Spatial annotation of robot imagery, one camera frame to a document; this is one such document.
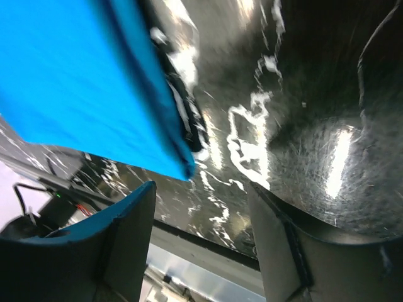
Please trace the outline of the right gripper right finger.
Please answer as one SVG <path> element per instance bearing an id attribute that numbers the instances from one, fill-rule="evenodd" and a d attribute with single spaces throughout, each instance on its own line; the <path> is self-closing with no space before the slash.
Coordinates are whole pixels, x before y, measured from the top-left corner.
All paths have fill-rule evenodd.
<path id="1" fill-rule="evenodd" d="M 267 301 L 402 301 L 402 238 L 347 232 L 248 187 Z"/>

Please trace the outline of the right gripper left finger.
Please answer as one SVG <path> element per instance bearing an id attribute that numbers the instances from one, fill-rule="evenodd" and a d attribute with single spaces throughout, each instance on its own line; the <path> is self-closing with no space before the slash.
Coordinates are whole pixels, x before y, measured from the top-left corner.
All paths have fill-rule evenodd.
<path id="1" fill-rule="evenodd" d="M 2 301 L 138 301 L 146 268 L 156 184 L 43 234 L 30 218 L 1 235 Z"/>

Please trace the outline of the blue t-shirt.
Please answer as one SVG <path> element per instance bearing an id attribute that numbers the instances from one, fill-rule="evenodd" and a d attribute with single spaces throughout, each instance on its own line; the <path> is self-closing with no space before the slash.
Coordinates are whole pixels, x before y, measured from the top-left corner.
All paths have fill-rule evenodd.
<path id="1" fill-rule="evenodd" d="M 2 1 L 1 116 L 29 143 L 195 173 L 138 1 Z"/>

